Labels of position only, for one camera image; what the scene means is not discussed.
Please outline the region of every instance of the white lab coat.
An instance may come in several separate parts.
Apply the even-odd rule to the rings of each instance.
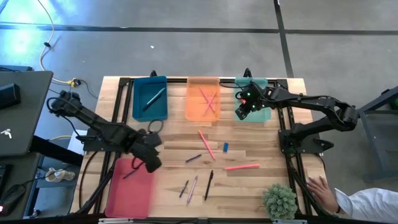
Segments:
[[[337,203],[351,218],[374,222],[398,223],[398,193],[366,189],[351,196],[336,190]]]

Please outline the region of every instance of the pink stick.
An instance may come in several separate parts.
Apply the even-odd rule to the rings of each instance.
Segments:
[[[210,102],[207,104],[205,112],[203,112],[203,115],[205,115],[205,113],[206,113],[207,109],[209,108],[209,106],[211,106],[211,109],[213,110],[213,112],[215,112],[214,109],[213,109],[213,105],[211,104],[213,102],[213,99],[214,99],[215,96],[216,96],[216,93],[214,92],[213,96],[210,99]]]
[[[210,155],[212,156],[212,158],[213,158],[214,160],[216,160],[216,157],[214,156],[213,152],[211,151],[210,146],[209,146],[209,144],[207,143],[205,137],[203,136],[203,134],[201,133],[200,130],[198,130],[198,131],[199,131],[199,134],[200,134],[201,139],[203,140],[203,143],[205,143],[206,148],[209,150]]]
[[[243,169],[243,168],[252,168],[252,167],[260,167],[260,164],[243,165],[243,166],[236,166],[236,167],[226,167],[226,168],[224,168],[224,170]]]
[[[211,102],[213,101],[213,99],[209,101],[209,98],[207,98],[205,92],[202,90],[202,88],[201,88],[200,86],[199,86],[199,89],[200,89],[200,92],[202,93],[202,95],[206,98],[207,103],[210,102],[210,107],[211,107],[211,109],[215,112],[216,110],[214,109],[213,105],[211,104]]]

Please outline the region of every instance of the person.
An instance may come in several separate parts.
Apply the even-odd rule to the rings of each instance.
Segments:
[[[398,223],[398,193],[384,189],[366,189],[347,196],[329,189],[323,177],[309,177],[307,187],[315,200],[330,213],[347,214],[353,219],[372,222]]]

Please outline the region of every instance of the wooden tabletop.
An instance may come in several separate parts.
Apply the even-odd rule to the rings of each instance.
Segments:
[[[111,120],[120,77],[104,77],[95,113],[104,119]],[[291,93],[306,94],[302,78],[288,78]],[[155,184],[152,193],[150,217],[212,217],[212,218],[266,218],[262,206],[262,192],[272,184],[280,183],[289,186],[285,157],[280,152],[277,132],[280,129],[276,110],[271,111],[271,119],[265,123],[240,122],[234,120],[233,89],[221,88],[221,116],[217,122],[191,122],[185,119],[185,83],[168,84],[169,118],[164,122],[160,132],[163,145],[160,152],[162,167],[155,172]],[[124,108],[124,90],[119,110],[120,122]],[[148,122],[138,123],[131,116],[132,100],[129,105],[127,124],[134,129],[147,128]],[[295,122],[310,123],[310,110],[293,108]],[[216,157],[214,161],[203,144],[198,130],[208,140]],[[223,153],[224,142],[229,143],[228,153]],[[202,157],[185,164],[185,160],[202,154]],[[80,174],[91,153],[86,155]],[[323,164],[314,155],[302,154],[306,176],[325,177]],[[87,168],[82,187],[82,203],[91,196],[97,187],[104,153],[95,155]],[[223,170],[229,166],[260,164],[258,169]],[[210,171],[214,178],[207,201],[204,201]],[[198,175],[198,182],[189,205],[187,197],[193,179]],[[188,188],[179,198],[185,182]],[[79,185],[71,212],[78,210]],[[298,199],[303,213],[303,197],[298,189]],[[104,190],[101,211],[106,207],[109,184]]]

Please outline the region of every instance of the concrete floor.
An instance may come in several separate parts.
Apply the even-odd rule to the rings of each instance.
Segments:
[[[42,2],[60,25],[278,28],[272,0]],[[395,0],[280,0],[280,7],[286,29],[398,30]],[[49,19],[36,1],[9,0],[0,22],[48,24]],[[40,70],[42,43],[49,35],[0,29],[0,64]],[[249,67],[255,77],[287,77],[279,34],[57,31],[54,41],[45,67],[62,80],[86,80],[96,95],[105,75],[149,75],[151,70],[159,75],[239,77]],[[305,79],[309,95],[331,95],[360,107],[398,84],[396,35],[288,34],[287,46],[294,77]],[[55,91],[62,87],[51,85]],[[85,87],[74,91],[85,106],[95,108],[96,100]],[[66,121],[43,110],[36,135],[71,132]],[[398,191],[395,180],[363,182],[362,176],[374,171],[374,160],[361,123],[350,133],[330,131],[321,137],[335,143],[325,153],[331,187],[347,194],[370,187]]]

